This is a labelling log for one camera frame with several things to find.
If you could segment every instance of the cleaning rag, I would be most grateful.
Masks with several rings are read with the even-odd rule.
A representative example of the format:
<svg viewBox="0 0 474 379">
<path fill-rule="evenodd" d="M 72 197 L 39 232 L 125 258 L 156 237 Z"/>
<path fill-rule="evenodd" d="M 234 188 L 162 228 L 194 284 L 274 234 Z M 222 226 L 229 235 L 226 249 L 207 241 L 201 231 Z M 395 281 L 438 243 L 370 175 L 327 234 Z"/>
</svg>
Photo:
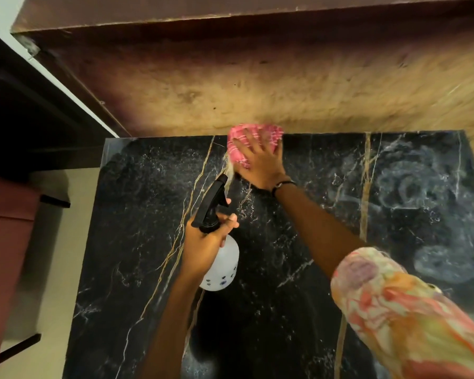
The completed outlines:
<svg viewBox="0 0 474 379">
<path fill-rule="evenodd" d="M 226 144 L 228 149 L 228 156 L 232 164 L 238 162 L 245 168 L 249 168 L 248 159 L 240 152 L 239 149 L 234 145 L 232 140 L 237 138 L 242 142 L 244 145 L 249 147 L 249 141 L 245 134 L 245 129 L 249 131 L 256 138 L 260 141 L 260 130 L 268 133 L 270 138 L 270 143 L 272 145 L 272 151 L 275 151 L 275 148 L 278 145 L 278 141 L 283 137 L 284 130 L 275 125 L 262 125 L 262 124 L 240 124 L 234 126 L 230 129 L 230 133 L 228 133 L 228 142 Z"/>
</svg>

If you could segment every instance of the person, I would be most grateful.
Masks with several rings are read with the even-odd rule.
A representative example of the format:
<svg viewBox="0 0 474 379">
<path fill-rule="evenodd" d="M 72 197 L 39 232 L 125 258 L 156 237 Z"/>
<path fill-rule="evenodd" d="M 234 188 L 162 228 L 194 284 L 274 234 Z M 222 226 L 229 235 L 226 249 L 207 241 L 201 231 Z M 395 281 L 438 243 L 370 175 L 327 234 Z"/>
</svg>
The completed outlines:
<svg viewBox="0 0 474 379">
<path fill-rule="evenodd" d="M 249 147 L 234 140 L 250 167 L 235 171 L 259 189 L 272 191 L 289 181 L 283 147 L 246 133 Z M 348 324 L 394 379 L 474 379 L 474 322 L 435 286 L 407 272 L 376 248 L 368 247 L 295 184 L 282 184 L 275 197 L 309 248 L 314 262 L 331 277 L 332 296 Z M 203 276 L 237 216 L 219 215 L 222 226 L 208 235 L 185 232 L 179 275 L 140 378 L 180 376 L 191 304 Z"/>
</svg>

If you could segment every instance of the person's left arm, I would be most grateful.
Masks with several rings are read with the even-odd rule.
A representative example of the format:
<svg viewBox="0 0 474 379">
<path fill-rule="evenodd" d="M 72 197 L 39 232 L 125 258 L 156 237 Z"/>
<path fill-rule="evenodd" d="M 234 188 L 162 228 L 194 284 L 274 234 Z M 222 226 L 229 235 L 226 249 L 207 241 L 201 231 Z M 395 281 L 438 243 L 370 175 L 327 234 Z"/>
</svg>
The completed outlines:
<svg viewBox="0 0 474 379">
<path fill-rule="evenodd" d="M 235 214 L 218 216 L 222 222 L 221 227 L 207 235 L 191 226 L 193 218 L 186 225 L 180 272 L 170 290 L 167 305 L 144 357 L 138 379 L 180 377 L 188 318 L 196 290 L 212 266 L 228 233 L 239 226 Z"/>
</svg>

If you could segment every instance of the beige tile floor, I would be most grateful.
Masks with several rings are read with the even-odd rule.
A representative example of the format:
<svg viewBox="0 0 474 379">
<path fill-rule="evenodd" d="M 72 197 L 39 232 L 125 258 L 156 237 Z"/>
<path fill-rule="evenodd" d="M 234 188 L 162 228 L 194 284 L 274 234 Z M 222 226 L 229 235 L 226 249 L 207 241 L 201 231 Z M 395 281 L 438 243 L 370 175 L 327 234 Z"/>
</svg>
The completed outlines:
<svg viewBox="0 0 474 379">
<path fill-rule="evenodd" d="M 31 176 L 32 183 L 44 192 L 65 199 L 68 195 L 72 206 L 58 209 L 43 205 L 39 212 L 3 348 L 36 330 L 42 339 L 2 363 L 0 379 L 62 377 L 98 170 L 47 171 Z"/>
</svg>

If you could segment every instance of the forearm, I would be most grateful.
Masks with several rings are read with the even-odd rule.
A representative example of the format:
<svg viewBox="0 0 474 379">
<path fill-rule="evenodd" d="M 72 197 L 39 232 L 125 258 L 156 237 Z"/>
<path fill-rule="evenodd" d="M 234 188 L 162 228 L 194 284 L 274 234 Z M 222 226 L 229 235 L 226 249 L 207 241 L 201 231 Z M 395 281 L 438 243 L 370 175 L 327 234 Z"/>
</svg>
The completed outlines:
<svg viewBox="0 0 474 379">
<path fill-rule="evenodd" d="M 309 248 L 314 262 L 331 278 L 346 255 L 365 246 L 334 216 L 310 200 L 293 184 L 285 184 L 275 194 Z"/>
<path fill-rule="evenodd" d="M 139 379 L 180 377 L 188 318 L 197 288 L 196 282 L 184 276 L 179 276 L 174 282 Z"/>
</svg>

